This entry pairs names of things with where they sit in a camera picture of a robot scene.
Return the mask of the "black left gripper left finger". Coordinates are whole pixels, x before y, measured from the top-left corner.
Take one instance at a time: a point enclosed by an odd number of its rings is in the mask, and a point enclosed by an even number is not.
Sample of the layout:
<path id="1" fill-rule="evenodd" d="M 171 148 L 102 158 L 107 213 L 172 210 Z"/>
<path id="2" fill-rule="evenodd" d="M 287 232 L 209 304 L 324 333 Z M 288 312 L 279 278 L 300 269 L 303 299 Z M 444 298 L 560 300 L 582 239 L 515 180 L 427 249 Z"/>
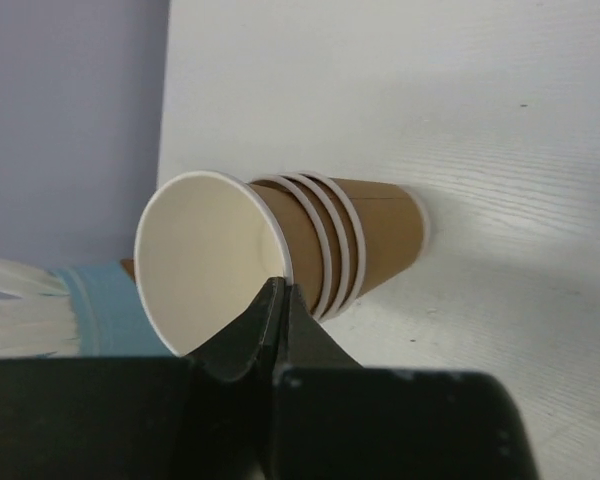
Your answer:
<path id="1" fill-rule="evenodd" d="M 265 281 L 246 310 L 187 355 L 192 381 L 182 420 L 185 479 L 239 479 L 266 450 L 285 281 Z"/>

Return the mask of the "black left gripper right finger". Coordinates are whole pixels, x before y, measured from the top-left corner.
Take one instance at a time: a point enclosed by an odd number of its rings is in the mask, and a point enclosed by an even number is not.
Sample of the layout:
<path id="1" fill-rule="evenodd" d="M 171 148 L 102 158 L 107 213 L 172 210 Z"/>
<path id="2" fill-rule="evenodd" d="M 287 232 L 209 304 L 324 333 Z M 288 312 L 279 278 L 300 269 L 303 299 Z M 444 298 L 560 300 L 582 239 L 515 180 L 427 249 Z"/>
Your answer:
<path id="1" fill-rule="evenodd" d="M 272 477 L 345 476 L 354 434 L 346 405 L 361 369 L 308 313 L 300 288 L 284 289 L 272 372 Z"/>

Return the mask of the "brown paper coffee cup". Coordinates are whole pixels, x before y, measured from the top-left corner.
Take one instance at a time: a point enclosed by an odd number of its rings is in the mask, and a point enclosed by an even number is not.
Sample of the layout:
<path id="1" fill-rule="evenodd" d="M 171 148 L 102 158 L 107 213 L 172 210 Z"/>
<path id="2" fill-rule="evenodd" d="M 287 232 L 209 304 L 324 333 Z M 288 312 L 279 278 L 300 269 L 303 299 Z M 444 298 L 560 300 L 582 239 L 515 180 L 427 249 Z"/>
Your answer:
<path id="1" fill-rule="evenodd" d="M 147 203 L 134 245 L 135 280 L 162 343 L 184 356 L 242 314 L 271 277 L 293 267 L 271 209 L 244 182 L 181 174 Z"/>

